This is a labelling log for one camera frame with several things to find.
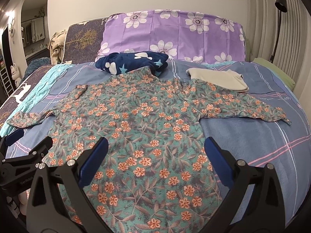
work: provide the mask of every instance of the green floral shirt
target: green floral shirt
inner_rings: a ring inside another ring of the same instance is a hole
[[[148,67],[78,85],[43,114],[18,112],[10,125],[27,127],[56,120],[49,131],[49,166],[62,165],[92,148],[100,137],[109,151],[84,191],[114,231],[198,232],[221,203],[203,144],[200,118],[282,119],[274,108],[247,93],[192,79],[158,79]],[[61,194],[72,219],[80,219]]]

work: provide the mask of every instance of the bolt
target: bolt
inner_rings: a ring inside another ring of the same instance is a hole
[[[40,163],[39,164],[39,169],[43,169],[43,168],[45,168],[45,163]]]
[[[246,163],[245,163],[244,160],[242,160],[242,159],[239,159],[239,160],[238,160],[238,165],[239,165],[239,166],[245,166],[245,164],[246,164]]]
[[[74,159],[69,159],[68,161],[67,161],[67,165],[69,165],[69,166],[73,166],[74,164],[75,164],[75,160]]]
[[[270,170],[272,170],[272,169],[274,168],[274,165],[271,164],[271,163],[268,163],[268,164],[267,164],[267,168],[270,169]]]

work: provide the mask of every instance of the purple floral fabric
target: purple floral fabric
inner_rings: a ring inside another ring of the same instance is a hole
[[[113,52],[155,51],[195,63],[245,61],[242,26],[226,18],[179,10],[111,16],[96,60]]]

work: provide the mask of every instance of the blue gripper pad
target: blue gripper pad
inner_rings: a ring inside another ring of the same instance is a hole
[[[10,135],[8,135],[5,139],[5,145],[11,146],[14,144],[18,139],[22,138],[24,136],[24,130],[23,129],[17,129]]]
[[[222,156],[219,145],[211,137],[208,137],[204,142],[204,150],[221,183],[231,189],[234,184],[233,171]]]
[[[80,188],[88,186],[94,175],[96,174],[97,169],[103,162],[105,156],[108,152],[108,141],[106,138],[102,137],[94,146],[92,153],[89,155],[88,159],[80,168],[79,172],[79,182],[78,185]]]

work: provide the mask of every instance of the blue bedsheet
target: blue bedsheet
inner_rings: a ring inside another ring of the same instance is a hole
[[[206,66],[180,60],[168,60],[167,69],[159,78],[190,77],[186,70],[190,67]],[[292,93],[273,73],[258,64],[235,62],[210,69],[231,69],[243,74],[249,93],[274,107],[281,107],[292,121],[289,126],[282,121],[268,123],[251,118],[210,118],[201,119],[205,137],[212,136],[222,149],[228,150],[238,159],[246,160],[252,166],[264,166],[267,162],[275,165],[279,176],[286,209],[286,223],[294,216],[307,194],[311,180],[311,140],[305,113]],[[75,85],[95,84],[107,80],[111,74],[100,71],[95,63],[76,65],[67,70],[51,87],[49,95],[36,104],[31,112],[43,112],[55,105]],[[42,124],[25,129],[25,135],[8,149],[7,157],[26,155],[48,133],[55,117],[48,117]],[[221,197],[228,189],[220,182]],[[239,220],[250,198],[248,189],[245,200],[234,221]]]

